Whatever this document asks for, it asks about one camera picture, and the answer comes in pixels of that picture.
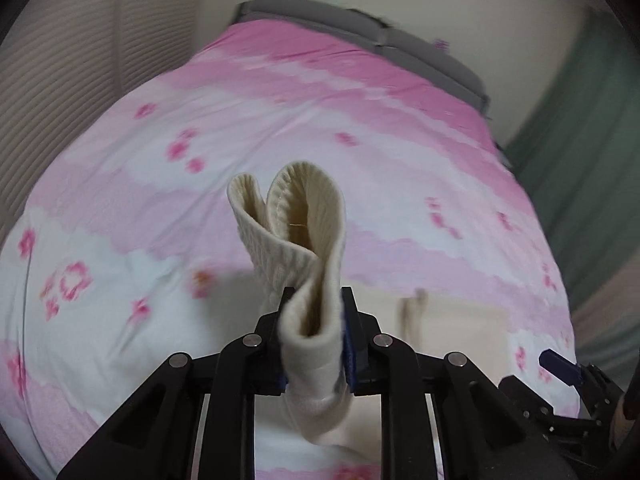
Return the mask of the right hand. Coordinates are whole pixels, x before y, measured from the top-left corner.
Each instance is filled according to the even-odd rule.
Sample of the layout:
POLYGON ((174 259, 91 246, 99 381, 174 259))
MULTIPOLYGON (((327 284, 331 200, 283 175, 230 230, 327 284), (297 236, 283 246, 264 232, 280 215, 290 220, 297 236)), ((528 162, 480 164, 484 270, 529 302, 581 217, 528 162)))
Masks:
POLYGON ((639 399, 623 394, 618 400, 610 429, 614 460, 623 462, 639 455, 639 399))

